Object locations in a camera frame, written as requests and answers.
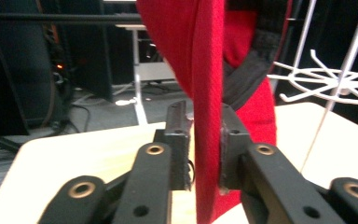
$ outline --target black fabric trim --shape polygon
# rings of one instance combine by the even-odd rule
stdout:
[[[241,108],[267,75],[281,44],[287,1],[265,0],[257,18],[251,49],[237,68],[223,63],[223,103]]]

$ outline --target red fabric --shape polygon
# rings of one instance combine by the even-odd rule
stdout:
[[[239,202],[238,192],[218,190],[223,57],[241,64],[253,38],[254,12],[228,13],[224,1],[138,0],[147,31],[193,99],[196,141],[197,221],[211,223]],[[255,141],[275,143],[273,101],[264,81],[237,111]]]

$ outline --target black tube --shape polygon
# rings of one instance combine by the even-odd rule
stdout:
[[[111,25],[140,25],[142,24],[139,14],[121,15],[62,15],[62,14],[23,14],[23,13],[0,13],[0,22],[21,22],[37,24],[111,24]]]

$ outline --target wooden table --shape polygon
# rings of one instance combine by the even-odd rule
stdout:
[[[278,147],[300,169],[324,109],[314,104],[276,107]],[[21,148],[0,188],[0,223],[36,223],[51,198],[69,179],[95,175],[108,182],[130,170],[140,146],[163,123],[31,141]],[[330,113],[303,175],[329,187],[332,179],[358,178],[358,125]],[[195,223],[193,192],[173,194],[172,223]],[[241,206],[215,221],[246,223]]]

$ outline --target red garment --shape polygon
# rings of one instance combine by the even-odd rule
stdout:
[[[256,13],[228,12],[221,0],[138,0],[138,10],[159,52],[194,102],[197,221],[211,223],[240,202],[218,189],[222,60],[237,67],[252,42]],[[275,145],[275,117],[265,80],[237,111],[256,142]]]

